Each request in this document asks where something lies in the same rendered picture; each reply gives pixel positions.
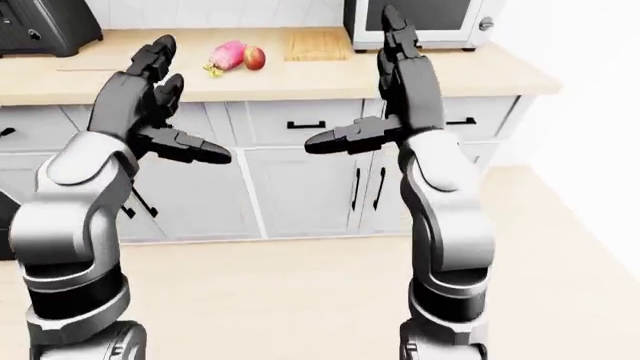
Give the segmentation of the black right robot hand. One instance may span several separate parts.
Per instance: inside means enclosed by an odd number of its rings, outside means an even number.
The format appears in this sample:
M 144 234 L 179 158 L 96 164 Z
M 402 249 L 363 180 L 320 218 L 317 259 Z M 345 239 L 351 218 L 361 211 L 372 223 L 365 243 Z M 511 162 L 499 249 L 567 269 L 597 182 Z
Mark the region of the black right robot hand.
M 383 48 L 377 53 L 380 97 L 385 116 L 356 119 L 352 125 L 324 131 L 306 140 L 312 155 L 372 152 L 445 126 L 442 94 L 434 67 L 420 54 L 414 26 L 391 4 L 381 13 Z

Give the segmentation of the pink radish with green leaves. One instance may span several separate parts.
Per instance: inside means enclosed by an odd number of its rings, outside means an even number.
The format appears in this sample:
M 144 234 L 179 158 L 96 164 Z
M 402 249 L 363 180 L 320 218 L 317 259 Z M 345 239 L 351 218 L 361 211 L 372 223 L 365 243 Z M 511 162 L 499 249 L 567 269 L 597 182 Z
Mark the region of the pink radish with green leaves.
M 219 77 L 226 71 L 237 68 L 244 62 L 244 50 L 246 45 L 241 41 L 227 41 L 216 47 L 210 54 L 204 70 L 212 77 Z

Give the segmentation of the black kitchen appliance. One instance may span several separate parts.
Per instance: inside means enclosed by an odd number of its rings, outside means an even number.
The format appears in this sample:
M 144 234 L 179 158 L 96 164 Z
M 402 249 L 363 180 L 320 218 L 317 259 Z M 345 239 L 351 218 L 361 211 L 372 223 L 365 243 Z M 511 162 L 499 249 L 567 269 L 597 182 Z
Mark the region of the black kitchen appliance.
M 0 0 L 0 58 L 70 57 L 103 33 L 85 0 Z

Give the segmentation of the striped wooden cutting board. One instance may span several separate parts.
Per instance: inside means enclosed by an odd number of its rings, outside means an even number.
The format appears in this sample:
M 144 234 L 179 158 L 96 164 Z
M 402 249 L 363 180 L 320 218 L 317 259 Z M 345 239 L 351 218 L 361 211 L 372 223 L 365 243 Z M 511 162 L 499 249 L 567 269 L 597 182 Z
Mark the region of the striped wooden cutting board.
M 345 61 L 351 54 L 349 41 L 341 30 L 300 30 L 290 32 L 285 46 L 285 62 Z

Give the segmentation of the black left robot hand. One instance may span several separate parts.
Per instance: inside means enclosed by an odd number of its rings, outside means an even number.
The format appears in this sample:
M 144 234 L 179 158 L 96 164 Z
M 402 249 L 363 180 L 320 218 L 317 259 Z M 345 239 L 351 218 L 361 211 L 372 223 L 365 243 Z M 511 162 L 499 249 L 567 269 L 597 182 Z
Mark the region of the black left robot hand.
M 88 131 L 122 140 L 141 159 L 149 152 L 159 158 L 183 163 L 230 164 L 231 153 L 222 146 L 173 128 L 184 90 L 184 78 L 167 77 L 177 44 L 163 35 L 141 47 L 131 57 L 126 71 L 114 73 L 98 93 Z

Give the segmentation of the white microwave oven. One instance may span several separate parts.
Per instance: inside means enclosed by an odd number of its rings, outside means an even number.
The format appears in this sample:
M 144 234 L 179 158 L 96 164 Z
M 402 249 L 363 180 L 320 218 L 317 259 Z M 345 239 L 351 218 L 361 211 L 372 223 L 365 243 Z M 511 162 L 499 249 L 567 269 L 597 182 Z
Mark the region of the white microwave oven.
M 473 52 L 490 38 L 507 0 L 344 0 L 343 26 L 356 53 L 383 47 L 384 5 L 411 23 L 426 50 Z

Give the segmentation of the red apple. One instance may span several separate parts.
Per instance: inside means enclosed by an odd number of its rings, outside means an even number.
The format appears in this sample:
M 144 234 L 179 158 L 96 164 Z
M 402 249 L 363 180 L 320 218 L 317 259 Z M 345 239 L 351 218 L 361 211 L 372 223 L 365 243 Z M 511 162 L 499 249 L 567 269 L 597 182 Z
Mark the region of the red apple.
M 251 71 L 259 71 L 266 64 L 266 55 L 260 47 L 248 46 L 243 52 L 243 62 Z

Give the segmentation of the white kitchen cabinet with counter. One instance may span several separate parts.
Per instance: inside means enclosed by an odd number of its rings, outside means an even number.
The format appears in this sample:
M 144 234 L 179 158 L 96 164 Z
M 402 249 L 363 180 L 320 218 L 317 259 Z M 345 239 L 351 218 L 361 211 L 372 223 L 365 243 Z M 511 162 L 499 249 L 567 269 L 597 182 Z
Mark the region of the white kitchen cabinet with counter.
M 230 149 L 231 164 L 182 164 L 147 155 L 135 186 L 158 210 L 152 218 L 136 197 L 136 215 L 118 216 L 125 242 L 277 239 L 405 234 L 410 215 L 399 194 L 393 145 L 363 155 L 309 155 L 305 140 L 354 119 L 381 116 L 376 56 L 351 53 L 345 61 L 285 62 L 295 29 L 176 29 L 173 71 L 186 89 L 172 124 Z M 158 38 L 157 30 L 109 30 L 77 56 L 0 59 L 0 191 L 22 202 L 34 173 L 50 155 L 86 128 L 98 90 L 130 56 Z M 266 64 L 244 62 L 219 77 L 204 70 L 227 41 L 260 47 Z M 286 123 L 326 122 L 323 129 L 288 129 Z M 355 170 L 361 181 L 351 210 Z M 377 211 L 373 201 L 386 178 Z

